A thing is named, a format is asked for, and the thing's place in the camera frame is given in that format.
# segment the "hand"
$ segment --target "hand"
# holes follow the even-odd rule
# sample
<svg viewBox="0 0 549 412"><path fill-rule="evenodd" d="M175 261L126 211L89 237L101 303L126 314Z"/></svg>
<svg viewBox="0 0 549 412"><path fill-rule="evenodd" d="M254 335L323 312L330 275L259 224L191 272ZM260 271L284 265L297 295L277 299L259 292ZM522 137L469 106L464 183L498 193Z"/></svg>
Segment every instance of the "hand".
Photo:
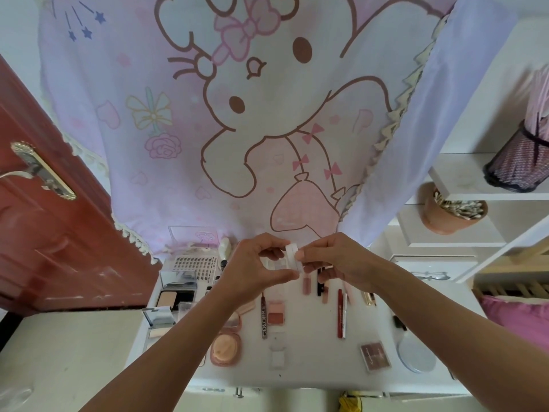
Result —
<svg viewBox="0 0 549 412"><path fill-rule="evenodd" d="M295 259L303 263L305 272L329 267L319 274L319 282L339 278L364 292L374 292L372 280L377 272L391 264L363 248L343 233L336 233L302 247Z"/></svg>
<svg viewBox="0 0 549 412"><path fill-rule="evenodd" d="M283 258L282 249L288 244L288 240L269 233L242 240L230 257L217 287L224 288L227 295L234 297L239 307L257 298L268 287L299 278L295 270L265 269L259 259L260 256L274 261Z"/></svg>

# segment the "drawer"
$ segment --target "drawer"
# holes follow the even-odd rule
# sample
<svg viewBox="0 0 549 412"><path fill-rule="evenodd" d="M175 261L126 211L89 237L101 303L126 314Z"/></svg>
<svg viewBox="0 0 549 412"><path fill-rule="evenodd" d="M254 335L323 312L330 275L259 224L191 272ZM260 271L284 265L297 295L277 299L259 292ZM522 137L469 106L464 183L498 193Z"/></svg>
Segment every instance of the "drawer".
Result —
<svg viewBox="0 0 549 412"><path fill-rule="evenodd" d="M395 256L391 262L422 280L454 281L477 265L474 257Z"/></svg>

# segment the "rose print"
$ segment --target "rose print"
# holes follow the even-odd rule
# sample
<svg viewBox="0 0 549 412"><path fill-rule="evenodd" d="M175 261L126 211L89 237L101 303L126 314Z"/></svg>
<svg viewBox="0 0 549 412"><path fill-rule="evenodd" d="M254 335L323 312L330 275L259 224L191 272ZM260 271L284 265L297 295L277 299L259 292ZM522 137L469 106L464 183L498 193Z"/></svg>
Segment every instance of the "rose print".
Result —
<svg viewBox="0 0 549 412"><path fill-rule="evenodd" d="M173 159L181 153L181 141L168 133L151 137L145 143L149 156L153 159Z"/></svg>

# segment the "pen holder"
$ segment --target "pen holder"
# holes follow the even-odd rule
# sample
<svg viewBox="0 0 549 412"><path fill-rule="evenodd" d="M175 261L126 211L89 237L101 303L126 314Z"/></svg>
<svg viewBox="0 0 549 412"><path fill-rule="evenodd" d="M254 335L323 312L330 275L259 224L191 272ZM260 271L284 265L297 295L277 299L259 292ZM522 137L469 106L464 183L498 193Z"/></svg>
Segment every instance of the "pen holder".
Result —
<svg viewBox="0 0 549 412"><path fill-rule="evenodd" d="M549 142L530 133L520 122L518 130L488 162L484 179L513 192L532 192L549 177Z"/></svg>

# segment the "white table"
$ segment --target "white table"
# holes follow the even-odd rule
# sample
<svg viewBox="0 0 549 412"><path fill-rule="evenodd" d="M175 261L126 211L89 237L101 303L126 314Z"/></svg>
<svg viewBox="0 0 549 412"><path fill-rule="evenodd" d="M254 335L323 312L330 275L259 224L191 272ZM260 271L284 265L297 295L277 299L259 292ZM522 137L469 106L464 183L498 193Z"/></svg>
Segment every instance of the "white table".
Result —
<svg viewBox="0 0 549 412"><path fill-rule="evenodd" d="M354 290L355 304L347 310L347 339L337 338L337 289L339 280L330 281L329 302L322 304L316 295L316 274L312 275L313 290L309 296L301 294L301 279L287 285L285 325L270 326L271 333L284 331L287 338L287 367L270 370L270 339L261 338L259 299L256 308L243 315L242 358L233 367L216 367L210 363L209 353L203 367L199 367L189 387L276 387L359 389L390 393L469 394L448 369L437 361L435 370L426 374L409 371L398 358L396 343L402 331L393 325L389 307L378 298L377 307L367 306L358 290ZM484 316L473 293L465 284L428 282L457 303ZM157 282L148 306L154 306L160 293ZM141 355L148 324L143 319L126 367ZM391 369L368 374L359 346L381 339L392 364Z"/></svg>

